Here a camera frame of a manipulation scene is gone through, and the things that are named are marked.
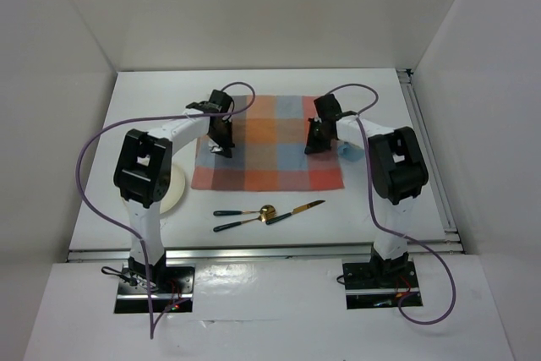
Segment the light blue mug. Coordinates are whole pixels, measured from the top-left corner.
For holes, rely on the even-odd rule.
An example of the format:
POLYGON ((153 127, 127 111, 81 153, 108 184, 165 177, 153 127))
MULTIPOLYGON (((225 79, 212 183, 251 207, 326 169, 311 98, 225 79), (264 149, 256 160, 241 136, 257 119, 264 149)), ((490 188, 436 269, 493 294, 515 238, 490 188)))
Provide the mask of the light blue mug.
POLYGON ((365 157, 364 149, 347 142, 341 142, 336 151, 340 158, 349 162, 357 162, 365 157))

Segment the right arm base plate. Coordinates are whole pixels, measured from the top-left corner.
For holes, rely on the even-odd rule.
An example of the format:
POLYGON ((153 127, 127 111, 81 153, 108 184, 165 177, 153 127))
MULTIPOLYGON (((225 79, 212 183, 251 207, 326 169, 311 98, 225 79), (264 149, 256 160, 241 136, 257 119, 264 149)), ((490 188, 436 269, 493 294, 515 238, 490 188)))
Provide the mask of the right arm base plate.
POLYGON ((376 278, 370 274, 368 263, 343 263, 342 274, 336 282, 345 288, 348 309, 396 308, 403 299, 403 307, 422 307, 415 265, 407 263, 404 270, 391 276, 376 278))

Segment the checkered orange blue cloth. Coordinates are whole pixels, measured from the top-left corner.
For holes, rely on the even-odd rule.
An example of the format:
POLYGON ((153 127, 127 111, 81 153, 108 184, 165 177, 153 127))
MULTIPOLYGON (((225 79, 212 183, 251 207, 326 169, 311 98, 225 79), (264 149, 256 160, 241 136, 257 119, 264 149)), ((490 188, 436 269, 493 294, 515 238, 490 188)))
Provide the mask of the checkered orange blue cloth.
POLYGON ((240 192, 311 192, 344 188, 332 147, 304 153, 314 96, 257 96, 232 118, 232 157, 210 152, 209 139, 197 141, 191 188, 240 192))

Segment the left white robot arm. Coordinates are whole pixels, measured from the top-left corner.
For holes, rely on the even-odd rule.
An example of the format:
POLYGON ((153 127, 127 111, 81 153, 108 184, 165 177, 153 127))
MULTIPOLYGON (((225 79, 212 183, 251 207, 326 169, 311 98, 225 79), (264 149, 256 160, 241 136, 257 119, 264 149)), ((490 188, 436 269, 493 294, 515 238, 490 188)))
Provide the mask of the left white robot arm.
POLYGON ((133 239, 128 268, 147 292, 160 291, 167 282, 166 250, 161 240, 160 207, 172 183, 172 158, 184 146, 208 137, 211 153, 232 157, 231 96, 213 90, 207 101, 186 106, 184 117, 148 132, 129 130, 124 138, 113 182, 128 205, 129 226, 145 242, 133 239))

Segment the cream ceramic plate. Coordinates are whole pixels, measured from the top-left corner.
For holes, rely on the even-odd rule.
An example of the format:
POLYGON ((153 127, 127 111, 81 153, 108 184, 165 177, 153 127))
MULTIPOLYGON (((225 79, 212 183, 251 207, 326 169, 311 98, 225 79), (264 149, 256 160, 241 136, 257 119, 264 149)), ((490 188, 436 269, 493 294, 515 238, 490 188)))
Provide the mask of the cream ceramic plate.
POLYGON ((182 199, 186 188, 186 177, 183 169, 176 163, 172 164, 171 182, 169 189, 160 204, 160 215, 171 211, 182 199))

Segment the gold fork green handle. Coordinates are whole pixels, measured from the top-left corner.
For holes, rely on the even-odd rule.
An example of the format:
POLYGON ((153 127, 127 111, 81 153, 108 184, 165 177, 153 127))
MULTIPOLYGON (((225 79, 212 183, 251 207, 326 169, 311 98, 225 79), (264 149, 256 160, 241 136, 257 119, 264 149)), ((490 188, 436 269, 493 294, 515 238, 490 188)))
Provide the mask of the gold fork green handle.
POLYGON ((214 216, 241 216, 248 214, 264 214, 264 213, 275 213, 276 209, 272 205, 264 205, 257 211, 241 211, 241 210, 218 210, 214 211, 214 216))

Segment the gold spoon green handle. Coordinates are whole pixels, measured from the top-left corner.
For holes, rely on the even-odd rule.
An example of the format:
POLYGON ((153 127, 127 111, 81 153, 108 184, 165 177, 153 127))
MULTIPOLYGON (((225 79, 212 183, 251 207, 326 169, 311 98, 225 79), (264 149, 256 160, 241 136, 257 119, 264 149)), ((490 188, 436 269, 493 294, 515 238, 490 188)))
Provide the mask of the gold spoon green handle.
POLYGON ((242 226, 242 225, 250 223, 250 222, 266 222, 267 220, 270 220, 274 216, 276 216, 276 212, 275 213, 257 214, 256 217, 253 217, 253 218, 250 218, 250 219, 247 219, 247 220, 235 221, 235 222, 230 222, 230 223, 223 224, 223 225, 220 225, 220 226, 216 226, 216 227, 213 228, 213 232, 222 232, 222 231, 234 228, 234 227, 242 226))

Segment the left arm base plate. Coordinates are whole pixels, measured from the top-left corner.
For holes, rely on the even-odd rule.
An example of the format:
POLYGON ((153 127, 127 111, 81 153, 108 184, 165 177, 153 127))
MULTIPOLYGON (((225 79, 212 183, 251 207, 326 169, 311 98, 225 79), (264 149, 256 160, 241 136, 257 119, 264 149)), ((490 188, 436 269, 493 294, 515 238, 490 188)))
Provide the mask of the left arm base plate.
MULTIPOLYGON (((148 302, 146 280, 142 276, 132 274, 126 265, 121 268, 120 281, 114 313, 118 315, 134 315, 147 313, 148 302)), ((191 313, 193 309, 195 267, 192 265, 166 268, 164 280, 151 283, 153 310, 159 314, 167 306, 171 313, 191 313)))

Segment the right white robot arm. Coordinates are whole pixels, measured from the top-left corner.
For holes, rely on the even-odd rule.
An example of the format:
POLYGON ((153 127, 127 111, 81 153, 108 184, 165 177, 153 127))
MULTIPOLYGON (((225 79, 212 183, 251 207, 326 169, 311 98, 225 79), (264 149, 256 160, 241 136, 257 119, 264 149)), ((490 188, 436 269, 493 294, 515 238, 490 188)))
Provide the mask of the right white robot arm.
POLYGON ((391 128, 344 112, 334 95, 314 100, 316 117, 309 120, 304 153, 319 154, 341 141, 363 149, 369 164, 372 201, 384 207, 385 219, 371 247, 364 276, 379 287, 389 286, 406 270, 406 236, 412 227, 415 200, 429 181, 417 136, 410 127, 391 128))

